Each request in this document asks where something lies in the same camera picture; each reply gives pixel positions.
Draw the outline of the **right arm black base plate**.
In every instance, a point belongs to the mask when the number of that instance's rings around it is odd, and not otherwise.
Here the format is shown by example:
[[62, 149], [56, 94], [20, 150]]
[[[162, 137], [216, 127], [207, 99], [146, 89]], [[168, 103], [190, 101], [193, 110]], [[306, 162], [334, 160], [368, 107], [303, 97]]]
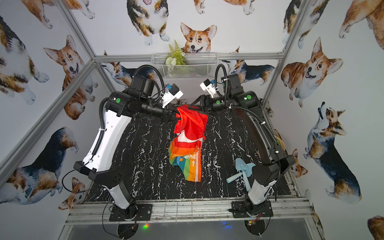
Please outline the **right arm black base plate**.
[[261, 204], [254, 205], [251, 201], [237, 201], [231, 203], [229, 212], [233, 214], [234, 218], [256, 218], [261, 217], [273, 217], [272, 204], [266, 200]]

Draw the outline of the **rainbow kids hooded jacket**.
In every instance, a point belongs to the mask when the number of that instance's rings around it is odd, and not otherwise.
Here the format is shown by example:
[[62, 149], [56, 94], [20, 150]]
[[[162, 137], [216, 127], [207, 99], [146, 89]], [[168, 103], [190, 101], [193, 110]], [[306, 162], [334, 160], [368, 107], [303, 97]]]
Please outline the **rainbow kids hooded jacket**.
[[200, 182], [202, 177], [201, 152], [206, 139], [205, 130], [208, 116], [197, 112], [197, 108], [189, 109], [188, 105], [177, 108], [179, 118], [168, 153], [169, 162], [178, 166], [185, 180]]

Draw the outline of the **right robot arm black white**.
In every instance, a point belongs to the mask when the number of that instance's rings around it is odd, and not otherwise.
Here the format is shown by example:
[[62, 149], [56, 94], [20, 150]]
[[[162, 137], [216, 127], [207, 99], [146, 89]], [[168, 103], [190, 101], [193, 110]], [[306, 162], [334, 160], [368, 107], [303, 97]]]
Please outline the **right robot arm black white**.
[[252, 169], [254, 182], [249, 184], [245, 179], [248, 194], [243, 208], [230, 211], [259, 217], [269, 192], [293, 166], [295, 158], [278, 144], [264, 117], [261, 101], [253, 91], [244, 91], [237, 74], [229, 75], [225, 66], [219, 64], [213, 81], [203, 82], [202, 89], [206, 87], [213, 87], [218, 96], [201, 95], [188, 108], [208, 116], [223, 110], [234, 111], [245, 124], [248, 136], [259, 152], [260, 163]]

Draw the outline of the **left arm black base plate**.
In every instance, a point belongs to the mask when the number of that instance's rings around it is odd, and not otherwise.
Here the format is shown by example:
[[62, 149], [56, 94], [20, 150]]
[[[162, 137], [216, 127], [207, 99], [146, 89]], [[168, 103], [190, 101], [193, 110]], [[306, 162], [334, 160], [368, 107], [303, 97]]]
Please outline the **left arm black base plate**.
[[113, 206], [110, 214], [110, 222], [122, 221], [149, 221], [153, 210], [152, 204], [136, 204], [128, 206], [126, 210], [122, 210], [117, 206]]

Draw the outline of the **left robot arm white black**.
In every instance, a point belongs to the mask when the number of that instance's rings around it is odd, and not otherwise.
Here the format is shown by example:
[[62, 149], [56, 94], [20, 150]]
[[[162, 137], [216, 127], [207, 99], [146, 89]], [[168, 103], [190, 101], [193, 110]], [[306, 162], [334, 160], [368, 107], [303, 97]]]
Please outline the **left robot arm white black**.
[[118, 213], [125, 219], [135, 219], [139, 209], [124, 183], [125, 167], [115, 168], [112, 163], [122, 134], [138, 113], [157, 117], [163, 122], [176, 120], [177, 109], [167, 109], [167, 105], [182, 95], [176, 84], [165, 85], [155, 67], [142, 65], [135, 70], [130, 87], [113, 92], [100, 103], [98, 135], [90, 153], [82, 161], [75, 162], [74, 169], [106, 188]]

